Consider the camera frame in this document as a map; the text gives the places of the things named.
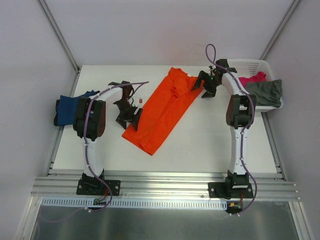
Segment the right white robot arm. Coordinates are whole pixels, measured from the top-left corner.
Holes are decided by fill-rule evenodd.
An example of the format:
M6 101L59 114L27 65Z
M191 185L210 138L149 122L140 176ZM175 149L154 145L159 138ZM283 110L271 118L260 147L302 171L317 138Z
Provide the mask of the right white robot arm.
M208 184L211 198L253 198L250 174L246 158L248 133L255 118L256 97L249 94L242 86L237 70L229 66L227 59L219 59L215 68L209 67L210 73L199 72L191 91L200 87L205 89L202 98L216 96L217 87L224 86L230 95L225 121L231 133L231 160L227 176L223 182Z

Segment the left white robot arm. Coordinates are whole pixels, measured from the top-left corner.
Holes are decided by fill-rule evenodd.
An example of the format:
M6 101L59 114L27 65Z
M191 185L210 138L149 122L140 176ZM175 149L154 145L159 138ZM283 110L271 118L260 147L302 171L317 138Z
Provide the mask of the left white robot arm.
M145 84L147 84L146 81L111 82L105 90L93 96L80 97L78 100L73 130L83 143L84 170L81 186L88 187L93 194L102 193L106 187L104 164L97 153L97 142L106 129L107 105L112 104L118 107L119 114L115 121L123 129L131 125L133 130L137 131L143 109L130 103L130 99L136 90Z

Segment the orange t shirt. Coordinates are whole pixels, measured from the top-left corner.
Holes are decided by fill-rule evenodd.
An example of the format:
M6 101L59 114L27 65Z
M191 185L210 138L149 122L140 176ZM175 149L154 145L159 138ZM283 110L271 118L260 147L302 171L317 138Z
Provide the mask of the orange t shirt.
M142 107L138 129L130 125L122 137L149 155L162 146L203 87L192 90L196 76L172 67Z

